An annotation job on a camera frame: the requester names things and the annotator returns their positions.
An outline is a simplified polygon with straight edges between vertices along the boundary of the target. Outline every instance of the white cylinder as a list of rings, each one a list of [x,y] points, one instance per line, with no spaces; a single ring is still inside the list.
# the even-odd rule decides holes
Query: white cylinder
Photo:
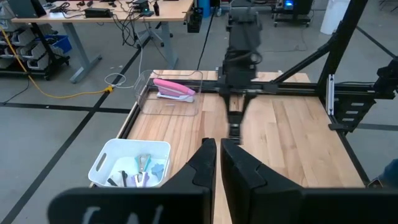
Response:
[[[349,0],[329,0],[321,26],[322,33],[330,35],[337,29],[346,13],[348,4]]]

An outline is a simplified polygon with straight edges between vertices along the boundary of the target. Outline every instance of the pink stapler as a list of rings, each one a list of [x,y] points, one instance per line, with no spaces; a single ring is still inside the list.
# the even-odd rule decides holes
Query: pink stapler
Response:
[[[195,91],[178,83],[154,78],[154,84],[158,87],[157,97],[163,97],[178,101],[193,102]]]

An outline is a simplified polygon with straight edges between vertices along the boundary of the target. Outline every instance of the gray floor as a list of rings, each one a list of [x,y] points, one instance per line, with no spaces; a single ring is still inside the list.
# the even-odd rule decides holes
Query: gray floor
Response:
[[[393,4],[387,5],[383,11],[380,11],[377,1],[370,1],[359,25],[391,51],[397,53],[398,11],[390,13],[389,10],[393,7],[395,7]],[[261,34],[262,45],[259,48],[264,60],[258,66],[259,71],[286,71],[325,43],[329,36],[319,33],[322,18],[323,12],[316,11],[314,20],[307,29],[284,24],[273,28],[271,15],[269,12],[264,12],[261,15],[264,30]],[[172,43],[179,55],[176,69],[196,69],[209,21],[209,19],[203,21],[199,34],[188,34],[181,22],[171,23],[174,33]],[[60,24],[53,26],[64,33]],[[214,18],[201,61],[201,70],[214,70],[221,65],[228,44],[228,35],[224,26],[224,16]],[[67,95],[101,90],[106,86],[104,77],[109,73],[120,72],[135,53],[135,49],[121,45],[120,31],[114,24],[104,26],[76,24],[76,29],[79,34],[85,33],[80,37],[88,54],[101,53],[103,60],[84,80],[73,85],[68,79],[78,69],[78,59],[72,51],[69,67],[65,66],[50,82],[37,80],[48,93]],[[278,52],[305,48],[307,51]],[[311,81],[317,80],[324,61],[325,58],[321,58],[303,70],[308,73]],[[340,64],[336,74],[337,81],[373,81],[376,79],[376,70],[386,66],[389,61],[388,55],[357,31]],[[127,85],[132,85],[137,78],[138,65],[139,58],[126,72]],[[149,42],[144,49],[142,70],[165,68],[166,63],[154,47],[154,43]],[[26,80],[1,78],[0,102],[23,89],[25,85]],[[56,100],[41,95],[31,86],[11,103],[94,106],[100,96]],[[101,106],[130,109],[134,101],[132,89],[116,90]],[[395,119],[397,109],[396,100],[378,101],[364,119],[364,123],[398,125],[398,120]],[[87,113],[0,107],[0,117],[3,118],[0,122],[0,141],[5,146],[0,152],[0,174],[3,178],[7,177],[7,181],[2,181],[0,184],[2,202],[0,220],[7,215]],[[107,140],[117,135],[126,116],[126,114],[96,113],[13,223],[46,223],[47,205],[55,195],[71,187],[87,186],[89,184],[87,173],[98,152]],[[348,139],[370,178],[378,175],[391,159],[398,157],[397,137],[398,133],[393,131],[364,129],[357,129],[353,134],[348,134]]]

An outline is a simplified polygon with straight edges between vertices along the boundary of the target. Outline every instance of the wheel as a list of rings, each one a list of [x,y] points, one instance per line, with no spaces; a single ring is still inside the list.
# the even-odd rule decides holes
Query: wheel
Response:
[[[217,16],[217,17],[220,17],[222,12],[223,12],[223,11],[222,11],[221,9],[218,9],[218,10],[217,10],[216,16]]]

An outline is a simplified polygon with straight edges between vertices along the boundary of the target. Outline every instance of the clear plastic container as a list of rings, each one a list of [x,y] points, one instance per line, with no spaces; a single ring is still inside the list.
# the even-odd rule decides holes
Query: clear plastic container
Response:
[[[134,85],[134,94],[144,114],[175,115],[175,116],[195,116],[200,107],[201,86],[203,74],[200,71],[186,72],[180,71],[178,75],[172,71],[173,75],[168,75],[170,71],[164,70],[162,74],[156,71],[143,71]],[[196,93],[192,96],[193,101],[179,101],[158,96],[158,88],[153,83],[153,78],[161,78],[177,82],[178,80],[188,80],[181,84],[191,88]]]

